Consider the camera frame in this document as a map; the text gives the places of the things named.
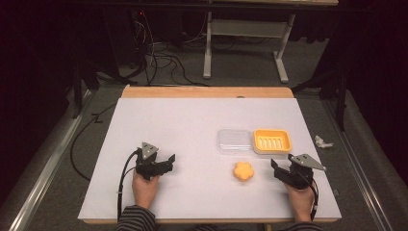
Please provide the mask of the metal floor rail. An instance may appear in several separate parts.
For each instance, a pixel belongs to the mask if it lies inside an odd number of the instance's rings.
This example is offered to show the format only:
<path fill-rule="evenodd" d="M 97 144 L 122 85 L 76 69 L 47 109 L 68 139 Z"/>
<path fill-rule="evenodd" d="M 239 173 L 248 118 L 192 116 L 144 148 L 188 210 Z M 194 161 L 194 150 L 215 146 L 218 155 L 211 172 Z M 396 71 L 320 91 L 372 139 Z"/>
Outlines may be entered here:
<path fill-rule="evenodd" d="M 95 94 L 95 90 L 85 90 L 81 97 L 83 108 L 76 117 L 73 91 L 68 94 L 67 110 L 26 166 L 5 204 L 0 208 L 0 231 L 28 229 L 58 171 L 64 152 L 83 118 L 83 113 Z"/>
<path fill-rule="evenodd" d="M 379 231 L 394 231 L 394 228 L 391 226 L 389 219 L 387 218 L 383 210 L 376 191 L 372 187 L 356 156 L 350 140 L 348 139 L 345 131 L 341 129 L 339 122 L 336 119 L 336 113 L 334 107 L 332 106 L 332 103 L 330 101 L 323 100 L 321 104 L 323 105 L 324 110 L 328 113 L 330 121 L 332 122 L 336 130 L 336 133 L 340 137 L 342 147 L 345 149 L 347 162 L 351 167 L 353 177 L 358 185 L 360 193 L 365 200 L 366 205 L 370 210 L 370 214 L 374 220 L 375 225 L 377 226 Z"/>

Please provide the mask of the crumpled white paper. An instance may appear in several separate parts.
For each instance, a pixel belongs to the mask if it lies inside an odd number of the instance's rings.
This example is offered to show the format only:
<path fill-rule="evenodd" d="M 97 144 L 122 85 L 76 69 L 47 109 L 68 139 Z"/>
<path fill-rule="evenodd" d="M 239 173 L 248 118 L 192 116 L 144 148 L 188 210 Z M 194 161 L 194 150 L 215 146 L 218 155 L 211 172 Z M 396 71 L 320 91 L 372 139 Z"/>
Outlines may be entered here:
<path fill-rule="evenodd" d="M 333 142 L 325 142 L 320 136 L 315 135 L 315 145 L 319 148 L 328 148 L 334 145 Z"/>

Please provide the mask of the person's right hand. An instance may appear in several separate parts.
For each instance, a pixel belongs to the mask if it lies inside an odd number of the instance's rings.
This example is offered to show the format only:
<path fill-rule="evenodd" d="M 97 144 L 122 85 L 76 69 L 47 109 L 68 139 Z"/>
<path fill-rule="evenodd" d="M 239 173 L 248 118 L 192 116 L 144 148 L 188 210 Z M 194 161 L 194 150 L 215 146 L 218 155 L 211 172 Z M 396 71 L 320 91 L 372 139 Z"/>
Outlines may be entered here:
<path fill-rule="evenodd" d="M 314 203 L 314 193 L 310 188 L 299 190 L 285 185 L 288 191 L 293 215 L 296 222 L 311 222 L 311 212 Z"/>

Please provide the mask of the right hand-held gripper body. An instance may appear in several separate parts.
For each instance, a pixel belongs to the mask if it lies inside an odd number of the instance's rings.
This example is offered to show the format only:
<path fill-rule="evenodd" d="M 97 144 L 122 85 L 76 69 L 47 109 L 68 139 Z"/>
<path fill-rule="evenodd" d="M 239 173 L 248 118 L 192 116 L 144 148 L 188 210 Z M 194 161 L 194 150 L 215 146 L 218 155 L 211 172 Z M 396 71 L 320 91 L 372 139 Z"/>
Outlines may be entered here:
<path fill-rule="evenodd" d="M 326 171 L 326 167 L 309 154 L 297 156 L 289 154 L 288 160 L 291 162 L 291 165 L 287 184 L 299 190 L 306 189 L 312 185 L 314 169 Z"/>

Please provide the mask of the black stand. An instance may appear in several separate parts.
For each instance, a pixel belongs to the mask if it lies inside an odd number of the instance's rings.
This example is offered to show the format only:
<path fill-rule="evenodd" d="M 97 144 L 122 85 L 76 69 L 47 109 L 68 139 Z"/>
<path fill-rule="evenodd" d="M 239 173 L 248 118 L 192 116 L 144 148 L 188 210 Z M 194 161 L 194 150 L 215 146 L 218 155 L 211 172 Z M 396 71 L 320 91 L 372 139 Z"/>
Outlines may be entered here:
<path fill-rule="evenodd" d="M 96 77 L 96 70 L 89 61 L 78 61 L 73 70 L 73 96 L 74 113 L 73 118 L 77 118 L 83 110 L 83 86 L 85 84 L 89 90 L 98 90 L 99 82 Z"/>
<path fill-rule="evenodd" d="M 308 88 L 320 87 L 319 97 L 321 99 L 326 100 L 335 97 L 337 99 L 335 119 L 342 131 L 344 130 L 344 109 L 346 108 L 346 73 L 347 68 L 340 65 L 292 88 L 293 93 L 298 93 Z"/>

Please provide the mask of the yellow soap dish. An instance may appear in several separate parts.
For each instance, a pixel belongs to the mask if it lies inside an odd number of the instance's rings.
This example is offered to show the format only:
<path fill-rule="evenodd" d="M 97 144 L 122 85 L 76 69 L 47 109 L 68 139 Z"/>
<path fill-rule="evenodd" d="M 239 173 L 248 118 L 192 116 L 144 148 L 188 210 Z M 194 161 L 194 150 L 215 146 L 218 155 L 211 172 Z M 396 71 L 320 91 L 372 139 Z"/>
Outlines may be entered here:
<path fill-rule="evenodd" d="M 257 129 L 253 132 L 253 148 L 257 154 L 284 154 L 292 150 L 292 143 L 286 130 Z"/>

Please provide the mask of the person's left hand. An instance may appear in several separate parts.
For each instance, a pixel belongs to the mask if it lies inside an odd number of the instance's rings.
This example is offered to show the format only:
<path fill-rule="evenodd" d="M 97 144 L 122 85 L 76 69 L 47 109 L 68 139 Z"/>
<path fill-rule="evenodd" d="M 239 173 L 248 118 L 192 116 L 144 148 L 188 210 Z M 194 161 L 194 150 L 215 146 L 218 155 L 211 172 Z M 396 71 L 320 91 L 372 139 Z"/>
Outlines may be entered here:
<path fill-rule="evenodd" d="M 158 191 L 159 179 L 159 176 L 154 176 L 150 180 L 146 180 L 134 172 L 132 190 L 136 205 L 145 209 L 151 207 Z"/>

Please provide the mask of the white metal desk frame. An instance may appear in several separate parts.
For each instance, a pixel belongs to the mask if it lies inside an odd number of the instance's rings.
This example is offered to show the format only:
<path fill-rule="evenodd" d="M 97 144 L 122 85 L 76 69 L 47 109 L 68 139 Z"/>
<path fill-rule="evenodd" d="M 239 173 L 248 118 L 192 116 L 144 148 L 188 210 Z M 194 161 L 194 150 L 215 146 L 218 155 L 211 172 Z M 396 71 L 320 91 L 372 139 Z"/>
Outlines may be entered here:
<path fill-rule="evenodd" d="M 277 67 L 280 82 L 287 84 L 289 82 L 289 77 L 283 63 L 283 54 L 293 28 L 294 20 L 294 14 L 291 14 L 285 22 L 265 22 L 213 19 L 212 13 L 207 13 L 203 78 L 210 79 L 212 75 L 212 36 L 281 39 L 280 48 L 273 52 L 273 60 Z"/>

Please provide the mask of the clear plastic lid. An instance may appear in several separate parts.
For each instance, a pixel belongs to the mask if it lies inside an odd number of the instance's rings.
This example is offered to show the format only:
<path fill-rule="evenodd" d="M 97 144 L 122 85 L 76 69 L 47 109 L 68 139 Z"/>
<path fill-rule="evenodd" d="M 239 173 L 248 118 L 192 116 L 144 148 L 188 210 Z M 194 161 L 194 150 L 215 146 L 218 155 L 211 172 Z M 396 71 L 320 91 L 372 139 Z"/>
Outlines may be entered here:
<path fill-rule="evenodd" d="M 217 150 L 226 155 L 246 155 L 252 150 L 251 135 L 242 129 L 218 130 Z"/>

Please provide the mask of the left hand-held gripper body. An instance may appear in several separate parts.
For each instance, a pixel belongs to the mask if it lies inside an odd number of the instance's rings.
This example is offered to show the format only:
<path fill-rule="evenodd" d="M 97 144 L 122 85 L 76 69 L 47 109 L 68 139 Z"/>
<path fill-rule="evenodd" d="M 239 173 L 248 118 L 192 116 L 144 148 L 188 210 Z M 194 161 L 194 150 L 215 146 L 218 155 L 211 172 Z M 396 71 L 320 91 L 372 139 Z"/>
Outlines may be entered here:
<path fill-rule="evenodd" d="M 156 162 L 158 150 L 155 145 L 143 141 L 136 151 L 136 172 L 146 180 L 158 176 L 158 164 L 164 164 Z"/>

